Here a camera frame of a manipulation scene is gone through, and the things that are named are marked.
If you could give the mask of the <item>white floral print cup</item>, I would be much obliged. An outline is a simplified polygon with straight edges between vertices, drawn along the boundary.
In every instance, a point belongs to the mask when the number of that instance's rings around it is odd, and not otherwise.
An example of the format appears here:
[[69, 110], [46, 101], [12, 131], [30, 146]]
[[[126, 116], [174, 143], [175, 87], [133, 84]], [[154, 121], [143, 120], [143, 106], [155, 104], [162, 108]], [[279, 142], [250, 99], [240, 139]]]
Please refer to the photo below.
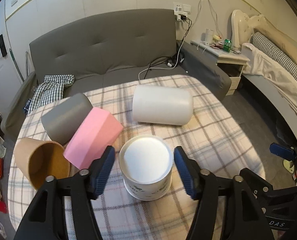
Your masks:
[[163, 197], [171, 186], [174, 155], [166, 142], [154, 135], [138, 135], [119, 152], [119, 166], [127, 192], [142, 201]]

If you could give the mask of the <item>brown paper cup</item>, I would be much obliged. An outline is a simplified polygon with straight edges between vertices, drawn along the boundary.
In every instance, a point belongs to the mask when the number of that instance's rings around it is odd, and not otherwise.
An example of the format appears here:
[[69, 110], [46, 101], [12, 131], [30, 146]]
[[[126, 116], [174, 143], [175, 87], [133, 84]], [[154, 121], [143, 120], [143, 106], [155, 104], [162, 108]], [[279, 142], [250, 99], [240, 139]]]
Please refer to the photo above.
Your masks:
[[13, 155], [16, 166], [37, 190], [47, 176], [56, 179], [69, 176], [70, 163], [63, 153], [64, 147], [58, 142], [22, 138], [16, 142]]

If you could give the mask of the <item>pink faceted cup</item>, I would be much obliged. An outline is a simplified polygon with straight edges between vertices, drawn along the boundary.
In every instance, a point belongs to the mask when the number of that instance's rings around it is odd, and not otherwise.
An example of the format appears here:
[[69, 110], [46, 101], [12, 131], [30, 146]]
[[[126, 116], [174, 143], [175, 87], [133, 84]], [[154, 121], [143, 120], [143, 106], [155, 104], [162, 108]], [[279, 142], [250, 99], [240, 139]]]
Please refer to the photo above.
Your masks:
[[94, 107], [69, 141], [64, 157], [80, 170], [88, 168], [122, 130], [122, 124], [109, 111]]

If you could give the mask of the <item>grey cylindrical cup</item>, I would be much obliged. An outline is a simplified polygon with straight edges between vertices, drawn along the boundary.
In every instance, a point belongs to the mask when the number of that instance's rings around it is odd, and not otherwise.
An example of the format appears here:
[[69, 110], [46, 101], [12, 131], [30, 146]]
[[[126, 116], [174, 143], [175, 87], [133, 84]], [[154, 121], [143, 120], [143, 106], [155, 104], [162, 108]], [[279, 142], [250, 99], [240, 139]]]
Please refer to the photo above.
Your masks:
[[44, 114], [42, 125], [52, 141], [65, 145], [92, 109], [91, 102], [84, 94], [75, 94]]

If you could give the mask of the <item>white plain cup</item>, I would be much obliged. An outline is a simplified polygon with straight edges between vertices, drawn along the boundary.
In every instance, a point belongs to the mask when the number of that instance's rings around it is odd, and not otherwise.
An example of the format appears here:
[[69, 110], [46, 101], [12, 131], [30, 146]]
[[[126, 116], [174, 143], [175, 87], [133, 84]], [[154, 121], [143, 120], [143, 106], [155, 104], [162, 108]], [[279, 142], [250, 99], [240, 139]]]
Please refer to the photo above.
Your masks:
[[186, 89], [152, 85], [135, 88], [132, 117], [137, 122], [183, 126], [193, 112], [193, 96]]

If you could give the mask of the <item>white bed sheet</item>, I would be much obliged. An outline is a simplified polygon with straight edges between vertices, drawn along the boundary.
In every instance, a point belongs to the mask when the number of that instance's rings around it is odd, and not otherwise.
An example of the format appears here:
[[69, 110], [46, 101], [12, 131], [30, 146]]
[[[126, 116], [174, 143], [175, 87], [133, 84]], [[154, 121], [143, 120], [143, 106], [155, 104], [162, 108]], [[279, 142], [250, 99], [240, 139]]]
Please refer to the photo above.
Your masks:
[[278, 62], [251, 43], [243, 43], [241, 52], [249, 58], [243, 73], [251, 76], [262, 76], [272, 83], [297, 115], [297, 81], [295, 78]]

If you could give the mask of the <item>green checked cloth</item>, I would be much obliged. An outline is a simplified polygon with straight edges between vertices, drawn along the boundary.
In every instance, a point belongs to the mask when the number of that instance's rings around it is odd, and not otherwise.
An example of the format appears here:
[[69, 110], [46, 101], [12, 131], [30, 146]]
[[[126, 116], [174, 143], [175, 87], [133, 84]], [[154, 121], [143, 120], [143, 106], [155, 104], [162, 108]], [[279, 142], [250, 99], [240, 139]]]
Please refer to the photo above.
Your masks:
[[27, 113], [33, 110], [63, 99], [64, 90], [73, 85], [75, 81], [74, 75], [46, 75], [44, 82], [40, 84], [31, 99]]

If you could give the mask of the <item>white bedside table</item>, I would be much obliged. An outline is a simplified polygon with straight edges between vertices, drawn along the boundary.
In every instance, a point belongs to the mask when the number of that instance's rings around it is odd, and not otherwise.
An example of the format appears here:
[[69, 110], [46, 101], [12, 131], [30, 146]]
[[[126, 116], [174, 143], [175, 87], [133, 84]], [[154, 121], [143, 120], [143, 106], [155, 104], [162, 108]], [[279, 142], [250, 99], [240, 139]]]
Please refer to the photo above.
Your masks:
[[249, 62], [249, 58], [242, 54], [234, 54], [233, 52], [226, 53], [219, 48], [207, 46], [202, 41], [192, 40], [190, 44], [196, 46], [196, 49], [202, 55], [206, 55], [207, 59], [215, 63], [230, 77], [232, 83], [226, 96], [233, 95], [238, 88], [242, 71]]

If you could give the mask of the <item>striped pillow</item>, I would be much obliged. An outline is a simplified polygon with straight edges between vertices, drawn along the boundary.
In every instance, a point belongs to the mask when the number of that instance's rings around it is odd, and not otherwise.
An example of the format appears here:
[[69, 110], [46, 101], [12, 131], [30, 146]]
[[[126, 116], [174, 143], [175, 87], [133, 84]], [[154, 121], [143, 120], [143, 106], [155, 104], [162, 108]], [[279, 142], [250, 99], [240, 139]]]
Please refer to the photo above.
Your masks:
[[251, 38], [251, 44], [262, 51], [268, 57], [279, 63], [297, 81], [297, 65], [278, 46], [260, 32], [256, 32]]

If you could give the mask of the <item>green soda can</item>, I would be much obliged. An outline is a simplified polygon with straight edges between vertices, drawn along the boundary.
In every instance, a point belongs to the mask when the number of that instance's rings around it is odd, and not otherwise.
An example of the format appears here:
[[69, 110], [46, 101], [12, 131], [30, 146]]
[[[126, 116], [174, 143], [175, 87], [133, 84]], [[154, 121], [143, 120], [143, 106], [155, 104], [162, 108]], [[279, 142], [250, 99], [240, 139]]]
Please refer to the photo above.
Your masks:
[[223, 51], [225, 51], [226, 53], [230, 53], [231, 52], [231, 47], [232, 47], [232, 42], [229, 39], [225, 39], [223, 42]]

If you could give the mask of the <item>white door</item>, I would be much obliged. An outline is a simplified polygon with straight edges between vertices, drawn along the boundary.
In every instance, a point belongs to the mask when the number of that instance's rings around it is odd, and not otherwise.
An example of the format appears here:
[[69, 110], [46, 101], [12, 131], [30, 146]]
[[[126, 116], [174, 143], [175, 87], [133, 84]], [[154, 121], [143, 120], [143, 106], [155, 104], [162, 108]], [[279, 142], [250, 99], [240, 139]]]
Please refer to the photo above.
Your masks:
[[6, 57], [2, 57], [0, 52], [0, 114], [1, 116], [6, 116], [12, 100], [21, 87], [22, 81], [9, 51], [11, 46], [6, 29], [5, 0], [0, 1], [0, 35], [1, 34], [3, 34], [7, 55]]

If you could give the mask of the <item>cream bed headboard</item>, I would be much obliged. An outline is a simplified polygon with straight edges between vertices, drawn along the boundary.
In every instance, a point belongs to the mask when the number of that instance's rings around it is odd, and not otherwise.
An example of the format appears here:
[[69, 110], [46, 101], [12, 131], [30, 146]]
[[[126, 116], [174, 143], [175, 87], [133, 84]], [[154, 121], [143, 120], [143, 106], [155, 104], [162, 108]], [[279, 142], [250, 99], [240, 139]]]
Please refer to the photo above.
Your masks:
[[241, 48], [242, 44], [260, 32], [280, 48], [297, 65], [297, 47], [286, 34], [272, 25], [264, 15], [249, 17], [241, 10], [234, 10], [231, 15], [232, 45]]

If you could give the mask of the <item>white tumbler on nightstand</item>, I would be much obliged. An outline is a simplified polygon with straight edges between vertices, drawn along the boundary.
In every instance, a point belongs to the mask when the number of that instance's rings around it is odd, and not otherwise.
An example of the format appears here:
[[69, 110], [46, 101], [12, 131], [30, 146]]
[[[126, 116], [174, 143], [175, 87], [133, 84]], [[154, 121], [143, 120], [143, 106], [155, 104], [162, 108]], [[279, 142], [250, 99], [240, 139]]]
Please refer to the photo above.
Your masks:
[[206, 32], [205, 32], [205, 43], [207, 45], [211, 45], [212, 42], [213, 42], [213, 35], [214, 35], [214, 31], [212, 29], [206, 29]]

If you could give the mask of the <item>grey fabric sofa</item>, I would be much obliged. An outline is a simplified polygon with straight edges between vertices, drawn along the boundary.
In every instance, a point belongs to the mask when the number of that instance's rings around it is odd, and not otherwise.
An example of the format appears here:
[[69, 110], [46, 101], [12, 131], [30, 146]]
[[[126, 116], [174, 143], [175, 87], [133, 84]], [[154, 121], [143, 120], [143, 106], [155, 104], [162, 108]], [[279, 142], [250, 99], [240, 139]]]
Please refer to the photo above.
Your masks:
[[232, 83], [195, 47], [176, 39], [175, 15], [170, 9], [89, 16], [38, 37], [29, 47], [34, 70], [1, 122], [2, 131], [13, 141], [26, 117], [23, 107], [46, 75], [74, 75], [65, 97], [139, 79], [189, 75], [222, 100]]

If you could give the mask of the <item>green handled broom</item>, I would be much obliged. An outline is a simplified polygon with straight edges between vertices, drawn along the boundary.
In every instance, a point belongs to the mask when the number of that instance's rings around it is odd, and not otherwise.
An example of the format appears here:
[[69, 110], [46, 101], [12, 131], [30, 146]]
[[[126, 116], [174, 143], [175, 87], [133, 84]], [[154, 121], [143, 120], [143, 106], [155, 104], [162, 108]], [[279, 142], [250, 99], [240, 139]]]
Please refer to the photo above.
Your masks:
[[24, 78], [23, 78], [22, 73], [21, 73], [21, 71], [20, 71], [20, 69], [19, 69], [19, 67], [18, 67], [18, 64], [17, 64], [17, 62], [16, 62], [16, 59], [15, 59], [15, 57], [14, 57], [14, 54], [13, 54], [12, 49], [10, 48], [9, 51], [10, 51], [10, 55], [11, 55], [12, 61], [13, 61], [13, 63], [14, 63], [14, 66], [15, 66], [17, 72], [18, 72], [18, 75], [19, 75], [21, 81], [24, 82]]

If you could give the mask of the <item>wall power socket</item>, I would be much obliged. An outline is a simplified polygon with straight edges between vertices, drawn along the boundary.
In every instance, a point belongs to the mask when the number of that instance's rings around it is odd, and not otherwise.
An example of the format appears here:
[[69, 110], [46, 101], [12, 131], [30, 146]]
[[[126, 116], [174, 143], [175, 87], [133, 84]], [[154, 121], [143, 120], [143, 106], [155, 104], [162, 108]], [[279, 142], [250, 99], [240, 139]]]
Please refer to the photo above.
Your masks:
[[175, 14], [191, 14], [191, 5], [173, 2]]

